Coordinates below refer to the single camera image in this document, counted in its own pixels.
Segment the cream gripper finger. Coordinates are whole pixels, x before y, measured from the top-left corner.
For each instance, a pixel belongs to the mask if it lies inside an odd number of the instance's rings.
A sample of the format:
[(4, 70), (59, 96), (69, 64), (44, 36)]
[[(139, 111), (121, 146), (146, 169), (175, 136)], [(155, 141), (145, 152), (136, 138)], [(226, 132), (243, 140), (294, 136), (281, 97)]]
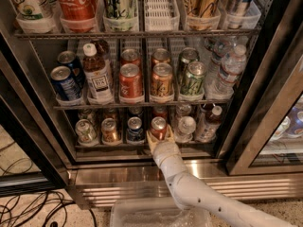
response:
[(153, 136), (150, 131), (147, 131), (147, 141), (151, 152), (154, 152), (157, 145), (160, 143), (160, 141), (155, 136)]
[(166, 136), (165, 136), (165, 142), (171, 142), (171, 143), (175, 142), (174, 134), (173, 134), (173, 131), (172, 131), (170, 125), (167, 125), (167, 132), (166, 132)]

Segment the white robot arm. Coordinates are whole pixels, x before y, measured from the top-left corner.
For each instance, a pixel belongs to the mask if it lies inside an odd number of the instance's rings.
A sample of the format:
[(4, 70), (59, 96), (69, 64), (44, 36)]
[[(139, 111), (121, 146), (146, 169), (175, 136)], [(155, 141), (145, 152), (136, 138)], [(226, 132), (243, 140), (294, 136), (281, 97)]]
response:
[(152, 158), (161, 169), (169, 192), (180, 209), (205, 209), (231, 227), (296, 227), (250, 205), (229, 199), (192, 175), (182, 159), (170, 126), (163, 140), (147, 130), (147, 140)]

